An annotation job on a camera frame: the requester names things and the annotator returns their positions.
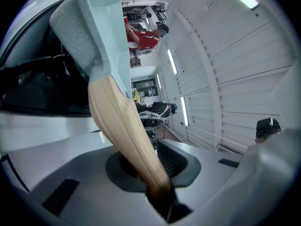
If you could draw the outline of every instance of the wooden handle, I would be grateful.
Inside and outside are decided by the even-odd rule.
[[[170,180],[139,118],[133,101],[126,98],[111,76],[89,83],[92,117],[103,134],[137,170],[148,194],[156,197],[171,190]]]

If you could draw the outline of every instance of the white wall panel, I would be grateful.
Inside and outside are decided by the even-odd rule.
[[[182,114],[178,98],[185,96],[190,125],[181,126],[183,118],[177,115],[168,121],[171,129],[182,133],[191,145],[214,148],[212,81],[204,69],[206,58],[192,41],[193,31],[205,47],[218,85],[222,112],[219,143],[246,151],[255,143],[258,120],[272,117],[282,123],[271,93],[296,58],[287,32],[261,2],[251,11],[238,0],[181,0],[175,12],[184,20],[167,18],[170,32],[164,39],[166,48],[160,51],[160,73],[170,82],[163,89],[164,96],[170,102],[176,98],[178,114]],[[168,62],[167,48],[173,54],[177,75]]]
[[[68,118],[0,113],[0,152],[43,145],[98,130],[92,117]]]

